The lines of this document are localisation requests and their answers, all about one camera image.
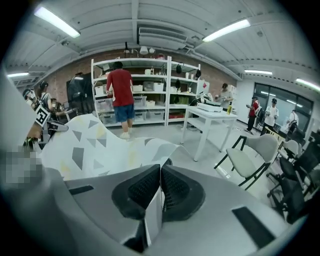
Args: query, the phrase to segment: black pants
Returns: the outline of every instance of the black pants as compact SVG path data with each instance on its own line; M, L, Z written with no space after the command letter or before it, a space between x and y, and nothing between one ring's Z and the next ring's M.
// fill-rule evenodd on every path
M266 131L267 131L266 127L268 127L273 132L275 131L273 126L264 123L260 136L264 135L266 133Z
M247 128L248 131L251 131L252 127L254 127L255 119L256 119L256 116L249 116L248 128Z

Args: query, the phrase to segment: white chair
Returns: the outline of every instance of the white chair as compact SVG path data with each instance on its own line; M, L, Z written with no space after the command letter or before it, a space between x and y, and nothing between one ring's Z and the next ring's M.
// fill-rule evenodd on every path
M240 149L235 148L237 144L240 142L240 140L242 139L243 139L243 142L242 142L241 148ZM250 157L242 151L245 145L252 148L260 156L262 156L264 163L258 169L256 169ZM228 148L226 150L226 155L214 167L214 169L217 169L217 167L227 157L229 157L233 165L232 171L235 169L240 176L245 178L244 182L238 185L239 187L245 184L246 182L248 182L251 178L254 178L254 181L248 187L245 188L245 190L247 190L269 168L271 164L271 160L273 159L275 153L277 152L277 148L278 148L277 139L270 134L264 134L256 138L240 136L238 140L235 142L235 144L232 146L232 148Z

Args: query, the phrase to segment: white table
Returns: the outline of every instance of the white table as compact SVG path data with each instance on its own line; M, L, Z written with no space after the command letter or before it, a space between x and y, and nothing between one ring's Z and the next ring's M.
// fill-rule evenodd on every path
M205 119L205 122L202 122L199 120L199 118L190 118L189 114L195 114L201 118ZM200 131L202 131L202 136L200 139L200 143L198 146L198 149L195 153L194 156L194 161L198 161L199 156L202 152L202 150L204 149L205 143L206 143L206 139L208 137L209 131L212 129L211 127L211 121L212 120L225 120L225 121L230 121L230 125L228 128L228 131L226 133L226 136L224 138L224 141L219 149L220 152L222 152L227 139L230 135L230 132L232 130L232 128L234 127L234 124L237 120L237 115L235 114L227 114L227 112L222 111L222 112L208 112L206 110L203 110L201 108L198 108L197 106L188 106L185 110L185 118L184 118L184 124L183 124L183 129L182 129L182 136L181 136L181 144L183 144L185 142L185 134L186 134L186 129L187 129L187 124L190 123L191 125L195 126L196 128L198 128Z

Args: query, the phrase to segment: person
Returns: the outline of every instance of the person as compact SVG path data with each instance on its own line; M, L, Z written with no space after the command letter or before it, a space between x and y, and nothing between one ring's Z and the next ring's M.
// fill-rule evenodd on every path
M50 93L47 92L49 84L46 81L42 81L39 85L39 88L36 92L36 96L39 100L42 101L43 107L49 110L52 114L56 116L64 115L64 111L56 111L53 104L52 104L52 97Z
M23 95L23 98L25 99L25 102L34 110L36 105L34 103L32 91L30 89L25 89L22 95Z
M264 125L263 125L260 136L266 133L267 131L266 127L268 127L271 131L274 131L276 119L279 117L279 110L277 109L276 104L277 104L277 99L273 98L271 101L271 106L268 106L266 108Z
M220 107L222 107L223 111L228 110L229 104L234 98L233 98L232 92L228 88L227 83L224 83L222 85L222 90L220 92L220 95L216 96L215 99L221 101Z
M289 120L286 121L286 132L292 131L299 125L299 117L296 110L292 110Z
M123 129L120 138L130 139L135 117L132 76L129 71L123 69L123 64L117 61L106 81L107 94L112 95L115 119L121 123Z
M259 108L258 97L253 96L252 97L252 105L251 106L250 105L246 105L246 107L248 109L250 109L250 111L249 111L248 127L247 127L247 129L245 129L245 131L253 135L251 130L254 127L254 124L255 124L256 110Z

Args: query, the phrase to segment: black and white pattern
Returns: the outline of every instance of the black and white pattern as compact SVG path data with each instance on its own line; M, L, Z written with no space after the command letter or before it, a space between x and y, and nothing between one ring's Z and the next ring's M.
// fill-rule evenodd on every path
M37 122L37 124L39 124L41 127L44 127L47 119L50 116L50 113L48 111L46 111L41 105L38 106L38 108L36 109L36 119L35 121Z

